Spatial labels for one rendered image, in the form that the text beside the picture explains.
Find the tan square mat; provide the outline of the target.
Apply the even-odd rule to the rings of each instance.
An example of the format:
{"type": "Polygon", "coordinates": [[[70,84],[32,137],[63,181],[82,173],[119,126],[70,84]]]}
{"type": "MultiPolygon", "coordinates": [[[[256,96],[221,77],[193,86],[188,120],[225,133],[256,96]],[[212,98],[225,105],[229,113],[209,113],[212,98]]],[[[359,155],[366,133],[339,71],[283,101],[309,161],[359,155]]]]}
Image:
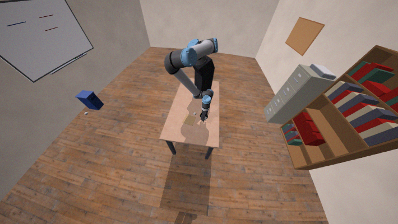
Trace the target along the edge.
{"type": "Polygon", "coordinates": [[[186,116],[185,116],[184,120],[182,121],[182,123],[185,123],[185,124],[193,126],[193,123],[194,123],[195,119],[196,119],[196,117],[186,114],[186,116]]]}

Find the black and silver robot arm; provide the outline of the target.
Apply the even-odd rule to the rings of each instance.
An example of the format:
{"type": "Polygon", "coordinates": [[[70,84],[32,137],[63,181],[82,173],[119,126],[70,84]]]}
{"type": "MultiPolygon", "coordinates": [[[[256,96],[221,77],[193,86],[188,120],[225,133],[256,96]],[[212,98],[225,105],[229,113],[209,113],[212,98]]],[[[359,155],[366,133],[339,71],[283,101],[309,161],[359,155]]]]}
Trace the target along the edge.
{"type": "Polygon", "coordinates": [[[207,62],[207,56],[203,55],[216,52],[218,52],[217,38],[202,41],[193,39],[188,43],[187,48],[168,53],[164,60],[166,71],[173,74],[192,93],[193,98],[202,99],[201,120],[205,120],[214,92],[211,89],[200,91],[181,68],[202,66],[207,62]]]}

